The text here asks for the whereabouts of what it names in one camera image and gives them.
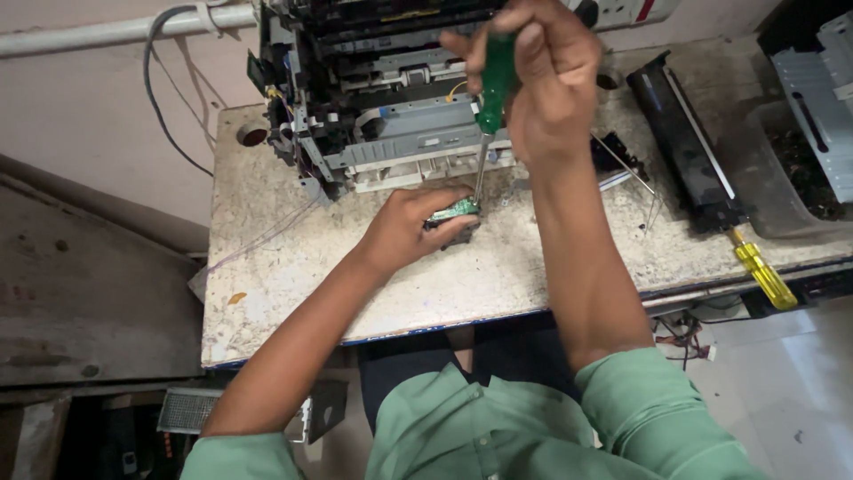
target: white pipe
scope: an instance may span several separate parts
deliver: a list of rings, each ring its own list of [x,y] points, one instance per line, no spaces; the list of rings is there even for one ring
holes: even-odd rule
[[[220,28],[256,24],[250,3],[210,9],[213,23]],[[154,17],[78,26],[61,30],[0,35],[0,58],[40,55],[63,50],[141,42],[148,37]],[[163,25],[161,37],[206,32],[198,12],[175,15]]]

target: table top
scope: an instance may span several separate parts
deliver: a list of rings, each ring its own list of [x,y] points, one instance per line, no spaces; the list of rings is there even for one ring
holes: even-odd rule
[[[773,82],[763,83],[764,75],[773,71],[754,38],[670,48],[667,62],[712,139],[752,108],[781,95]],[[663,50],[608,55],[604,64],[626,74]],[[600,94],[595,132],[603,136],[615,131],[629,151],[646,162],[653,188],[664,199],[654,200],[633,179],[602,194],[619,253],[637,289],[645,297],[666,297],[721,280],[746,281],[724,235],[695,236],[689,231],[630,89],[600,89]],[[243,126],[266,128],[264,111],[263,105],[254,105],[219,115],[209,265],[229,261],[208,273],[204,366],[251,356],[358,242],[389,194],[388,190],[351,193],[328,208],[312,204],[298,185],[296,169],[276,159],[268,145],[248,148],[236,141]],[[547,307],[531,193],[515,192],[506,206],[501,201],[512,180],[526,176],[522,166],[488,172],[482,226],[472,242],[400,271],[367,305],[344,341],[404,335]],[[450,182],[472,181],[461,177]],[[853,255],[853,240],[771,241],[758,238],[748,225],[742,231],[778,269]],[[259,238],[268,240],[253,243]]]

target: hand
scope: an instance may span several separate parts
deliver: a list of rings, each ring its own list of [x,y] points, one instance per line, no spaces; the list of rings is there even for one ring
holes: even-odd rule
[[[441,34],[442,46],[467,62],[472,95],[483,89],[480,72],[489,30],[520,30],[515,69],[521,88],[505,107],[516,157],[528,169],[538,169],[564,165],[577,152],[589,150],[601,59],[598,38],[559,0],[510,0],[470,39]]]
[[[471,187],[465,185],[394,190],[351,255],[379,274],[390,277],[404,266],[440,249],[463,228],[477,221],[476,215],[462,215],[438,228],[424,230],[424,221],[432,214],[472,193]]]

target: man's right hand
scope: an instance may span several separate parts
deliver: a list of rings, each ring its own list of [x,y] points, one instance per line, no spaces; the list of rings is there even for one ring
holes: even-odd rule
[[[470,39],[441,34],[442,46],[467,62],[472,95],[482,90],[489,30],[519,32],[515,69],[521,88],[505,107],[516,158],[534,173],[560,168],[588,150],[601,59],[598,38],[559,0],[510,0]]]

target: green circuit board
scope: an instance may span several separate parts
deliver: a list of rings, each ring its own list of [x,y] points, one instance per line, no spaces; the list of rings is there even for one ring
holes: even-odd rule
[[[426,220],[428,224],[441,222],[444,220],[452,219],[454,217],[458,217],[460,215],[476,215],[479,214],[480,209],[478,205],[474,205],[474,198],[472,196],[466,196],[461,199],[459,202],[450,205],[444,210],[438,210],[435,214]]]

